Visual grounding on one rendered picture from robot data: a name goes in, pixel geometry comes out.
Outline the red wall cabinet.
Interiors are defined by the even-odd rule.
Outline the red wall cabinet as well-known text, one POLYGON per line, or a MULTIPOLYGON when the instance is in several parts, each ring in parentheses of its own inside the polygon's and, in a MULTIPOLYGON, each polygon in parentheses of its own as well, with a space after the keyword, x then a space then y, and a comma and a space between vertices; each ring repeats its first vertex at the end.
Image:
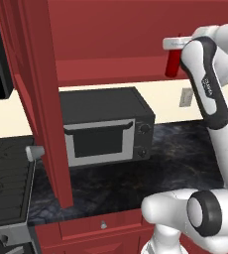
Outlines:
POLYGON ((228 0, 48 0, 61 86, 164 80, 162 40, 228 23, 228 0))

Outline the grey wall outlet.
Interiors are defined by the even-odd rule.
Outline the grey wall outlet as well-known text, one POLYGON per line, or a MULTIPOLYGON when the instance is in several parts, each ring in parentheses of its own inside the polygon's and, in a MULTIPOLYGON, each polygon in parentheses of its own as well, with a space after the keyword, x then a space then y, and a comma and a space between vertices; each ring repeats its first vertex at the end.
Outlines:
POLYGON ((181 90, 179 106, 189 107, 191 105, 192 96, 193 96, 193 90, 190 87, 183 88, 181 90))

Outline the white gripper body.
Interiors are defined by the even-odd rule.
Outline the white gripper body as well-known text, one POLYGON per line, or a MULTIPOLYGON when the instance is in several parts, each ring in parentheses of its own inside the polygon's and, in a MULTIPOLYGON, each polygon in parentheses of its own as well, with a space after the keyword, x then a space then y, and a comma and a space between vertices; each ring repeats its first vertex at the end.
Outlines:
POLYGON ((166 51, 182 50, 183 47, 191 40, 191 37, 174 37, 163 39, 163 49, 166 51))

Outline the black and grey stove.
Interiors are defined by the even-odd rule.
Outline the black and grey stove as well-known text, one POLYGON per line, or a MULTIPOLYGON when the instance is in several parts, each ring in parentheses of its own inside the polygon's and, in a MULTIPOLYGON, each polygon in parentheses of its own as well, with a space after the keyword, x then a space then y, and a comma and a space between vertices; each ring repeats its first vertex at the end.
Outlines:
POLYGON ((28 225, 35 163, 25 148, 32 136, 0 138, 0 234, 8 236, 0 254, 41 254, 35 229, 28 225))

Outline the black toaster oven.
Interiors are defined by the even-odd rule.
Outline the black toaster oven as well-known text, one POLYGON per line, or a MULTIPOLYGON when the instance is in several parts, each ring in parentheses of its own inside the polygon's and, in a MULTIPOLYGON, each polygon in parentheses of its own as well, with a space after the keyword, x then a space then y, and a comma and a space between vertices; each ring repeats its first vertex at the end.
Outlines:
POLYGON ((147 160, 151 156, 155 113, 134 87, 62 91, 59 94, 63 126, 111 120, 134 119, 135 139, 133 158, 147 160), (142 134, 140 126, 149 124, 151 130, 142 134), (138 150, 147 150, 145 158, 138 150))

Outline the red drawer front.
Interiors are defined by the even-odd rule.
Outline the red drawer front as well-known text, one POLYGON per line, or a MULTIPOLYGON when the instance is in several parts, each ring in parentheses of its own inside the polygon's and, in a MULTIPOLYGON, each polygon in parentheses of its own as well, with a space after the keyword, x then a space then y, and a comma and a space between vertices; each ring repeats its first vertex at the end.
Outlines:
POLYGON ((89 216, 59 224, 62 240, 73 240, 85 237, 105 236, 138 229, 143 225, 140 209, 112 212, 89 216), (101 229, 101 220, 107 223, 106 229, 101 229))

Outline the red base cabinet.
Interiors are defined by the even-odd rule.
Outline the red base cabinet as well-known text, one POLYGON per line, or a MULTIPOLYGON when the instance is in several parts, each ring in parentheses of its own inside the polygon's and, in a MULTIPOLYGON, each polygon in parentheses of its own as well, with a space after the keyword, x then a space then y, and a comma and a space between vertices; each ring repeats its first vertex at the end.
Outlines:
POLYGON ((60 222, 55 222, 35 227, 42 254, 140 254, 154 232, 154 225, 143 218, 143 225, 138 229, 105 236, 62 240, 59 224, 60 222))

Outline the grey toaster oven door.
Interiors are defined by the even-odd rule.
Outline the grey toaster oven door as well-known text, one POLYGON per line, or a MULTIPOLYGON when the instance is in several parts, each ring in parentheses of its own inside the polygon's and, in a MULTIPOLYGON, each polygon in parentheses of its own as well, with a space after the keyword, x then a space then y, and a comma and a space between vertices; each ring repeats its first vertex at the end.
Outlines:
POLYGON ((123 119, 64 125, 63 128, 71 130, 123 125, 131 121, 133 121, 133 126, 127 130, 111 128, 97 131, 89 129, 78 131, 75 135, 64 134, 68 165, 70 167, 85 167, 131 160, 134 150, 135 120, 123 119))

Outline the red cabinet door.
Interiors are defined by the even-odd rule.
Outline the red cabinet door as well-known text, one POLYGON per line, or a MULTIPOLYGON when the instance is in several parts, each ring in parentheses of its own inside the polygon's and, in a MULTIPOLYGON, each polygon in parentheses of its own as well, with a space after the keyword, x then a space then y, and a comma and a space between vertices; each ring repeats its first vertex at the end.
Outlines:
POLYGON ((0 0, 0 32, 19 93, 59 205, 73 205, 48 0, 0 0))

